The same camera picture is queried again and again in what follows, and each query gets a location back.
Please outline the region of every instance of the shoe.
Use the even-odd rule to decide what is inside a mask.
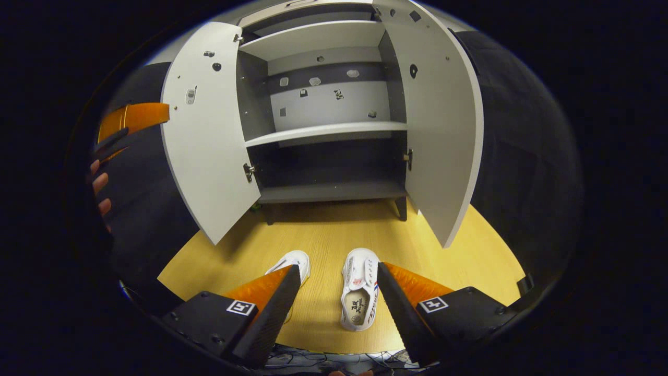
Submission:
[[[307,255],[304,251],[295,250],[286,253],[276,263],[276,265],[272,266],[271,268],[269,268],[269,270],[267,270],[265,275],[290,265],[297,265],[299,267],[299,280],[300,280],[299,287],[304,286],[304,282],[306,282],[306,280],[311,275],[311,261],[309,260],[309,255]],[[292,317],[292,307],[290,307],[288,315],[285,317],[283,324],[290,321],[291,317]]]
[[[349,331],[363,331],[373,324],[378,302],[378,256],[366,248],[348,253],[343,265],[341,324]]]

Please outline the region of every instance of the shelf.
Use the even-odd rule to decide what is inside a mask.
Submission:
[[[376,21],[330,21],[279,31],[242,44],[239,51],[271,61],[313,50],[378,47],[385,27]]]
[[[295,138],[323,136],[326,134],[377,132],[381,130],[407,130],[407,126],[405,123],[393,121],[346,122],[341,124],[309,126],[307,128],[284,130],[283,132],[270,133],[262,137],[254,138],[246,141],[246,147],[292,140]]]
[[[397,198],[406,196],[406,190],[395,181],[378,180],[271,187],[260,194],[259,203],[289,203]]]

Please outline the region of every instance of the cabinet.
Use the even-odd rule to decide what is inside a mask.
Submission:
[[[473,67],[409,0],[293,1],[205,23],[162,101],[172,174],[214,244],[256,201],[409,196],[448,247],[476,183]]]

